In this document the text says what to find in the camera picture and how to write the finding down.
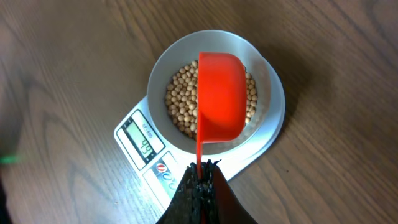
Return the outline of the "red plastic measuring scoop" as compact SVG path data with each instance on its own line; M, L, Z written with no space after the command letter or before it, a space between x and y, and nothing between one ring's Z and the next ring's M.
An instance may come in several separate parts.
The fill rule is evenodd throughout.
M203 145L228 142L242 132L246 117L244 66L233 54L200 52L198 56L197 176L203 177Z

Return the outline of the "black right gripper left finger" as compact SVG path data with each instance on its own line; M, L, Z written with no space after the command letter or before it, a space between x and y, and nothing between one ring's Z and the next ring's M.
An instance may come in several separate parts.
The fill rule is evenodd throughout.
M187 166L169 206L156 224L201 223L201 205L194 197L197 180L197 166L191 163Z

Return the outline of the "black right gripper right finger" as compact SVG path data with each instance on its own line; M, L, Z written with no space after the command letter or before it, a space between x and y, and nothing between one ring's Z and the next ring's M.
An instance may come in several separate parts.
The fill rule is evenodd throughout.
M219 222L224 224L257 223L240 204L221 169L218 167L218 161L209 162L210 166L212 166L212 189L215 191L215 203Z

